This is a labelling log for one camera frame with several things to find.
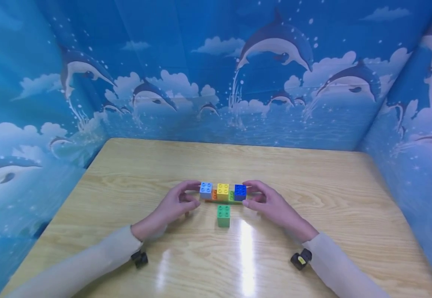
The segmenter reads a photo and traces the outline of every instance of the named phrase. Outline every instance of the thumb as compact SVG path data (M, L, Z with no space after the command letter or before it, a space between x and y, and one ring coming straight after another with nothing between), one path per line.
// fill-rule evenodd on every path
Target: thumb
M244 207L258 212L261 212L264 209L264 203L259 203L254 200L244 200L243 205Z

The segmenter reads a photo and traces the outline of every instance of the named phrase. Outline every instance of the finger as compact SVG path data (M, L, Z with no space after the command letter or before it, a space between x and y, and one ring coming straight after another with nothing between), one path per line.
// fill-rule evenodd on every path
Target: finger
M194 195L190 195L187 193L182 193L179 196L180 202L191 202L191 201L197 201L198 199L194 197Z
M201 202L198 200L181 203L180 205L183 209L182 213L187 213L191 210L195 210L200 204Z
M177 184L170 192L172 192L173 195L179 195L187 190L199 190L200 185L201 182L198 180L187 180Z
M243 205L244 205L244 207L247 207L247 208L249 208L251 210L264 213L264 206L266 204L259 203L259 202L256 202L254 200L243 200Z
M269 185L267 185L264 182L261 182L259 180L249 180L249 181L243 182L243 184L246 186L249 186L249 189L251 192L258 192L259 191L259 192L262 192L263 194L267 194L267 193L275 191Z
M252 200L256 201L257 203L266 203L267 198L264 194L258 194L255 195Z

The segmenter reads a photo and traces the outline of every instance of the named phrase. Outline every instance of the person's left hand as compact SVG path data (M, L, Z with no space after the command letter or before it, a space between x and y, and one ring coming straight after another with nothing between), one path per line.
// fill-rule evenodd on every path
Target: person's left hand
M135 238L144 241L162 230L167 224L174 222L178 217L196 209L201 204L200 201L193 195L187 194L186 191L198 191L200 185L200 181L187 180L170 189L149 216L132 225L131 230Z

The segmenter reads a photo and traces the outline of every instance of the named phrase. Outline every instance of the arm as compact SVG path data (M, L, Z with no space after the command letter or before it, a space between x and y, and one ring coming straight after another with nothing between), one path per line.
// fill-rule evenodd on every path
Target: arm
M326 286L340 298L388 298L388 294L373 282L348 258L327 235L319 233L304 220L273 188L260 181L247 181L247 192L260 192L252 200L244 200L249 209L259 211L288 230L312 253L311 266Z
M14 292L9 298L71 297L89 283L117 269L130 260L142 241L162 230L184 213L194 210L200 202L185 193L199 189L199 181L181 182L172 188L149 216L125 226L59 264L41 272Z

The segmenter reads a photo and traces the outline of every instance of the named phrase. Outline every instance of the yellow sticker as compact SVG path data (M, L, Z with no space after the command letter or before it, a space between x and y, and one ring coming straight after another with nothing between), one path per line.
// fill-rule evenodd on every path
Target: yellow sticker
M305 262L304 258L303 258L303 257L301 257L300 255L299 255L299 257L297 257L297 260L299 260L299 262L300 262L301 264L303 264L303 265L305 265L305 264L306 264L306 262Z

